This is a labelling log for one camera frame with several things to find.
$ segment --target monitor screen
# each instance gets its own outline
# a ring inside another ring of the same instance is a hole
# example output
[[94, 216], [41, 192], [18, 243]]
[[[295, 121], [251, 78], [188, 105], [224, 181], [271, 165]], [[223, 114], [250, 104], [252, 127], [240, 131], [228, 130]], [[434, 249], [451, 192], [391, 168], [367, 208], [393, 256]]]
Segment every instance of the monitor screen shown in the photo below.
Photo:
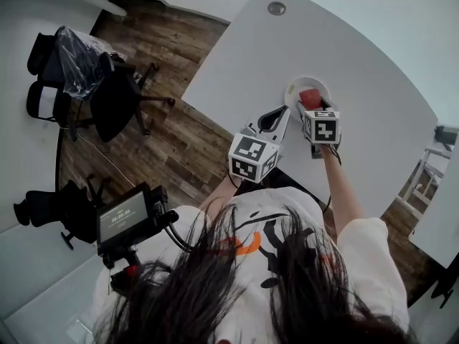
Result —
[[120, 234], [148, 218], [143, 191], [100, 216], [100, 242]]

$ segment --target wooden floor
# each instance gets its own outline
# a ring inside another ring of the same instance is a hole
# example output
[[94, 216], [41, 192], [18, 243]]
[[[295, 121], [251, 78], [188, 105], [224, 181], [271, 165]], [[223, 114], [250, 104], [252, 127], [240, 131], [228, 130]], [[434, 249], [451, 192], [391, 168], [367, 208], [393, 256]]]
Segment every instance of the wooden floor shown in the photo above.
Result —
[[[128, 16], [120, 19], [102, 13], [93, 35], [111, 43], [140, 73], [146, 71], [150, 62], [158, 64], [160, 71], [153, 80], [147, 80], [143, 93], [176, 98], [176, 106], [142, 103], [143, 118], [151, 130], [147, 138], [139, 133], [134, 119], [109, 143], [102, 143], [93, 127], [79, 130], [79, 134], [110, 161], [83, 138], [73, 143], [65, 132], [60, 186], [72, 179], [83, 187], [90, 173], [97, 180], [110, 176], [112, 182], [104, 199], [111, 201], [132, 187], [116, 171], [118, 167], [134, 184], [146, 181], [151, 187], [165, 186], [172, 207], [197, 206], [226, 175], [232, 136], [180, 98], [227, 25], [166, 8], [156, 1], [114, 2], [123, 7]], [[83, 105], [80, 118], [85, 115], [89, 117], [87, 104]], [[327, 211], [325, 217], [329, 233], [336, 236], [332, 212]], [[416, 220], [399, 204], [394, 202], [382, 219], [389, 227], [392, 256], [409, 299], [413, 299], [433, 283], [438, 265], [408, 241]]]

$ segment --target plastic wrap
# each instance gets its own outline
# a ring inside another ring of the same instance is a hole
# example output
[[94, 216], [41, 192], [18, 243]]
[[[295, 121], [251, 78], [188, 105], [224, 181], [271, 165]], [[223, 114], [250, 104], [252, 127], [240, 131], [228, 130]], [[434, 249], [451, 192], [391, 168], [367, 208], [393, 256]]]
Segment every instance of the plastic wrap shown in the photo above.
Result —
[[65, 78], [64, 92], [80, 100], [90, 100], [104, 78], [99, 66], [99, 56], [113, 48], [89, 34], [60, 27], [56, 32], [55, 47], [59, 53]]

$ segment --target white t-shirt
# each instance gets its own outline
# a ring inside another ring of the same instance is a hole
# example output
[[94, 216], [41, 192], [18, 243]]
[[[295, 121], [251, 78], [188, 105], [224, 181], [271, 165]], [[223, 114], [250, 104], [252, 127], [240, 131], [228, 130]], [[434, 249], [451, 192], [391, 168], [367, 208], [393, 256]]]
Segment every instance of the white t-shirt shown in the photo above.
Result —
[[[275, 271], [268, 270], [268, 260], [275, 259], [274, 246], [283, 242], [281, 220], [288, 218], [285, 206], [298, 212], [305, 228], [319, 233], [324, 228], [322, 212], [308, 194], [291, 187], [246, 193], [234, 197], [231, 203], [237, 205], [237, 238], [244, 242], [245, 252], [238, 257], [242, 263], [235, 284], [244, 287], [245, 291], [217, 327], [216, 339], [234, 344], [240, 340], [242, 344], [254, 343], [253, 339], [257, 343], [275, 343], [270, 288], [276, 285], [276, 279]], [[179, 220], [174, 226], [185, 239], [194, 220], [203, 217], [202, 212], [193, 206], [180, 206], [175, 210]], [[337, 247], [355, 293], [374, 314], [390, 315], [407, 330], [407, 295], [390, 256], [387, 235], [387, 227], [381, 219], [358, 219], [343, 229]], [[138, 245], [141, 261], [161, 258], [173, 264], [180, 252], [164, 231]], [[94, 291], [94, 318], [110, 311], [118, 296], [109, 289], [110, 274], [126, 266], [123, 260], [117, 262], [111, 272], [108, 269], [101, 272]]]

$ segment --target red block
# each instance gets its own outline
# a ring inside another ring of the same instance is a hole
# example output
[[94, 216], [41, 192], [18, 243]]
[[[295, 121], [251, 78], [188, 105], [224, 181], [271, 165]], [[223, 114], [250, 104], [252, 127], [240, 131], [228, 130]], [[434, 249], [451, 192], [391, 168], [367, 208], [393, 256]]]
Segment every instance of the red block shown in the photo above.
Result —
[[307, 110], [315, 110], [321, 107], [321, 94], [316, 88], [300, 92], [300, 99]]

